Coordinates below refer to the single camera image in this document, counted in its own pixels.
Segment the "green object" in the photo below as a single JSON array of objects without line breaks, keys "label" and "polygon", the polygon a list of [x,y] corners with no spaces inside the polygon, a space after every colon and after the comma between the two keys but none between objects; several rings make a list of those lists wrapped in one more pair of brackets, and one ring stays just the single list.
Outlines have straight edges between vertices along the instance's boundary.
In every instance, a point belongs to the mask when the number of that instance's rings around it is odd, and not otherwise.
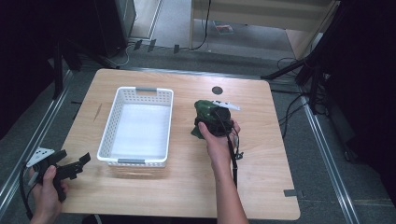
[{"label": "green object", "polygon": [[[217,122],[217,120],[211,115],[211,111],[213,110],[213,108],[220,106],[214,105],[211,101],[199,100],[195,102],[194,107],[197,112],[197,119],[203,119],[211,123]],[[201,132],[199,131],[198,123],[195,124],[194,129],[191,131],[191,134],[198,137],[199,139],[204,139]]]}]

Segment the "white plastic basket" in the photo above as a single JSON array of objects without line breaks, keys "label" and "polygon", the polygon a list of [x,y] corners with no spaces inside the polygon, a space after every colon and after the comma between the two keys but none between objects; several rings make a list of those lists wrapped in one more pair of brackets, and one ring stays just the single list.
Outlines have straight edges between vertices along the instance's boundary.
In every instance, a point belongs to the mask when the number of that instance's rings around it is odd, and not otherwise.
[{"label": "white plastic basket", "polygon": [[173,91],[120,87],[97,158],[108,165],[164,167],[168,156]]}]

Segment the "hand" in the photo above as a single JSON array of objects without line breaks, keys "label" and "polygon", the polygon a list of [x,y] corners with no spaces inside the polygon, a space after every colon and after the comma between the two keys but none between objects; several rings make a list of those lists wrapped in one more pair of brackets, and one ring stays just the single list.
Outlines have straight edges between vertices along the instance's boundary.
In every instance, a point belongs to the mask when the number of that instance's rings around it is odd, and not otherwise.
[{"label": "hand", "polygon": [[[62,204],[58,200],[58,193],[53,187],[53,178],[56,176],[56,167],[51,165],[46,173],[44,173],[43,184],[37,184],[33,188],[33,197],[35,199],[35,214],[31,223],[48,224],[54,223],[55,219],[61,214]],[[66,193],[68,186],[61,182],[61,187]]]},{"label": "hand", "polygon": [[[227,168],[230,170],[231,155],[230,149],[228,148],[228,141],[226,136],[216,137],[206,128],[206,125],[202,122],[198,123],[199,130],[206,140],[207,153],[209,154],[210,160],[212,160],[213,169]],[[233,142],[234,147],[234,136],[235,132],[240,132],[238,122],[233,119],[233,131],[230,133],[230,139]]]}]

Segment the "black circular marker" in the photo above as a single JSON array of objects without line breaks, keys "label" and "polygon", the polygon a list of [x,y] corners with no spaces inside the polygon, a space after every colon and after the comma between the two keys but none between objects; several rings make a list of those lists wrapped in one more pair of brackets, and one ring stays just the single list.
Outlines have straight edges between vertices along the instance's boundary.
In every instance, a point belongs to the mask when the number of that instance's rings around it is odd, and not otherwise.
[{"label": "black circular marker", "polygon": [[216,95],[220,95],[220,94],[222,94],[222,88],[216,86],[216,87],[212,88],[212,92],[215,93]]}]

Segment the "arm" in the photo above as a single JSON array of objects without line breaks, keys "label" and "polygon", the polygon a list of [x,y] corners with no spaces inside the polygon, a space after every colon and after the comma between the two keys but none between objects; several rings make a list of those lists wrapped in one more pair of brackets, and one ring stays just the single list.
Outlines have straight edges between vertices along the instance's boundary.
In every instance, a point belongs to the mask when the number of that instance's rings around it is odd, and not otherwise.
[{"label": "arm", "polygon": [[[56,218],[61,214],[62,204],[58,200],[58,193],[53,187],[53,178],[56,176],[55,166],[50,166],[43,177],[43,184],[37,184],[33,188],[33,197],[35,199],[35,214],[30,223],[50,224],[54,223]],[[61,184],[64,192],[67,192],[68,186]]]},{"label": "arm", "polygon": [[[233,122],[234,128],[239,132],[241,129],[238,123],[235,120]],[[248,223],[238,191],[233,182],[227,138],[212,135],[202,122],[198,126],[206,140],[207,152],[212,161],[212,169],[215,175],[218,223]]]}]

